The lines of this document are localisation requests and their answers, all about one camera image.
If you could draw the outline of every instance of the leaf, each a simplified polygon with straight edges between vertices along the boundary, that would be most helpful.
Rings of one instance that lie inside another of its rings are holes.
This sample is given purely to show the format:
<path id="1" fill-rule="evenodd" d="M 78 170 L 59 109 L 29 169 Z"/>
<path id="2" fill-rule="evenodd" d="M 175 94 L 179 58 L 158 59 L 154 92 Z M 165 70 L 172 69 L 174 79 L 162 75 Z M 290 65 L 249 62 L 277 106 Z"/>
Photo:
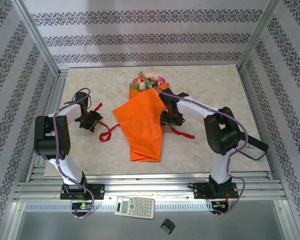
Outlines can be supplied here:
<path id="1" fill-rule="evenodd" d="M 137 85 L 134 85 L 133 83 L 130 83 L 130 88 L 139 91 L 138 86 L 137 86 Z"/>

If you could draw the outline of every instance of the gray floor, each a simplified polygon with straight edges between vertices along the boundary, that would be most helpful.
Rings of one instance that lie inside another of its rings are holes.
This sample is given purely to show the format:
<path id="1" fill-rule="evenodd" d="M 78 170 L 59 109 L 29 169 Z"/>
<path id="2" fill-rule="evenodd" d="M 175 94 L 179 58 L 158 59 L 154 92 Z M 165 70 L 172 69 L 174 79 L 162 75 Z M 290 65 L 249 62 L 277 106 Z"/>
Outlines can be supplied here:
<path id="1" fill-rule="evenodd" d="M 165 218 L 176 225 L 160 229 Z M 273 201 L 241 201 L 225 217 L 209 211 L 155 212 L 154 220 L 95 212 L 75 219 L 68 212 L 25 212 L 18 240 L 280 240 L 284 239 Z"/>

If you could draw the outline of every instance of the calculator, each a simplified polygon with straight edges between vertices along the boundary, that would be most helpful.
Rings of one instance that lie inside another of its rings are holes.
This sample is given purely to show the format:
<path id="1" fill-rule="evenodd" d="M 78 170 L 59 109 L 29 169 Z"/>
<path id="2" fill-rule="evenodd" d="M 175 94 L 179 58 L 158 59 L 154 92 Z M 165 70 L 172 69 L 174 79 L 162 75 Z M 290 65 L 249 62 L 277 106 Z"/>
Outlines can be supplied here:
<path id="1" fill-rule="evenodd" d="M 124 196 L 119 196 L 116 199 L 115 215 L 138 219 L 154 219 L 154 212 L 154 199 Z"/>

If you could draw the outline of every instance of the marble tabletop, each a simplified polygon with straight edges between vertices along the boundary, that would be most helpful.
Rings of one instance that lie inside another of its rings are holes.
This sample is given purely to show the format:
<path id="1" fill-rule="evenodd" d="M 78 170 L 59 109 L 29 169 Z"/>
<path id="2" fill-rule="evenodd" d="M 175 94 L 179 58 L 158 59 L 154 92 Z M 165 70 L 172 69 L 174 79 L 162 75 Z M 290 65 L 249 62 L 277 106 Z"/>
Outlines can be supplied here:
<path id="1" fill-rule="evenodd" d="M 206 105 L 229 107 L 249 135 L 259 139 L 235 65 L 73 68 L 69 69 L 61 102 L 71 100 L 81 88 L 90 88 L 91 108 L 102 103 L 98 112 L 103 122 L 112 127 L 117 124 L 113 109 L 129 100 L 129 84 L 139 71 L 161 73 L 175 94 L 185 92 Z M 104 126 L 98 124 L 97 132 L 91 133 L 80 129 L 77 122 L 69 126 L 70 154 L 86 175 L 210 173 L 214 153 L 208 146 L 205 128 L 188 116 L 184 118 L 184 124 L 176 129 L 195 135 L 195 139 L 175 135 L 166 126 L 161 162 L 131 162 L 130 145 L 119 127 L 112 132 L 110 141 L 101 142 L 99 135 L 106 132 Z M 237 153 L 232 158 L 230 170 L 259 172 L 269 171 L 270 167 L 265 156 L 256 161 Z M 56 176 L 58 172 L 48 162 L 44 175 Z"/>

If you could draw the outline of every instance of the patterned wallpaper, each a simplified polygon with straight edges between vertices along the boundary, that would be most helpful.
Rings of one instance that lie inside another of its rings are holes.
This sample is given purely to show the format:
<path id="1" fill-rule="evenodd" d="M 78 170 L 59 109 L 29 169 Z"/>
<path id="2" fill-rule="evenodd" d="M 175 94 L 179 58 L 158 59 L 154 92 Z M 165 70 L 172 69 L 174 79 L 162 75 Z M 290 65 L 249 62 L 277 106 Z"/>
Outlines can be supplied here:
<path id="1" fill-rule="evenodd" d="M 268 0 L 24 0 L 60 69 L 237 63 Z"/>
<path id="2" fill-rule="evenodd" d="M 54 79 L 12 3 L 0 0 L 0 235 Z"/>
<path id="3" fill-rule="evenodd" d="M 280 3 L 241 77 L 300 232 L 300 0 Z"/>

